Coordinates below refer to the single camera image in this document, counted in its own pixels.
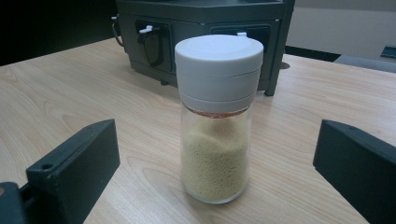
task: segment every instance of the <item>table surface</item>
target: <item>table surface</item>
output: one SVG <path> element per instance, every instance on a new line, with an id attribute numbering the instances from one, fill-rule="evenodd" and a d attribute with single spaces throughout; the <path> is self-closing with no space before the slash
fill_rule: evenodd
<path id="1" fill-rule="evenodd" d="M 85 223 L 367 223 L 315 170 L 320 123 L 396 146 L 396 74 L 285 55 L 273 97 L 254 101 L 250 179 L 223 205 L 179 178 L 176 88 L 136 73 L 114 39 L 0 67 L 0 182 L 83 127 L 115 119 L 121 165 Z"/>

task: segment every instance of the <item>white connector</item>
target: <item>white connector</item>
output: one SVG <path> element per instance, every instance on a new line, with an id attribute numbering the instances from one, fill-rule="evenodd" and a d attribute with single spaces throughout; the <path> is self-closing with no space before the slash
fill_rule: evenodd
<path id="1" fill-rule="evenodd" d="M 246 32 L 239 32 L 239 33 L 236 33 L 236 35 L 237 36 L 244 36 L 244 37 L 248 36 L 248 34 Z"/>
<path id="2" fill-rule="evenodd" d="M 139 33 L 140 34 L 146 34 L 146 33 L 151 32 L 151 31 L 152 31 L 152 25 L 148 25 L 148 26 L 146 26 L 146 29 L 139 30 Z"/>

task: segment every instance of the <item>white cap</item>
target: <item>white cap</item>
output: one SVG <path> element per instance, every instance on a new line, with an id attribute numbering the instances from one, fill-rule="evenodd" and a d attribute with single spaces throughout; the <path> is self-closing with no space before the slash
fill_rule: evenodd
<path id="1" fill-rule="evenodd" d="M 177 85 L 186 106 L 210 113 L 235 112 L 253 102 L 263 46 L 236 35 L 203 35 L 175 48 Z"/>

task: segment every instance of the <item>black machine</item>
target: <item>black machine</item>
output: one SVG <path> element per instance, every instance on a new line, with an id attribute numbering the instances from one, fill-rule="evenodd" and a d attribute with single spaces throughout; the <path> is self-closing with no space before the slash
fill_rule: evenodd
<path id="1" fill-rule="evenodd" d="M 175 45 L 199 35 L 246 33 L 264 45 L 258 91 L 275 93 L 295 0 L 116 0 L 131 67 L 177 87 Z"/>
<path id="2" fill-rule="evenodd" d="M 0 183 L 0 223 L 83 223 L 120 165 L 114 119 L 83 128 L 26 169 L 28 183 Z"/>

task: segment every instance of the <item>gray wall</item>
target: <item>gray wall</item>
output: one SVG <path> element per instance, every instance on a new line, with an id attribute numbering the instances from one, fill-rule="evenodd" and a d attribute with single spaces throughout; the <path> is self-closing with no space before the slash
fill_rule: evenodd
<path id="1" fill-rule="evenodd" d="M 296 0 L 287 46 L 396 63 L 396 0 Z"/>

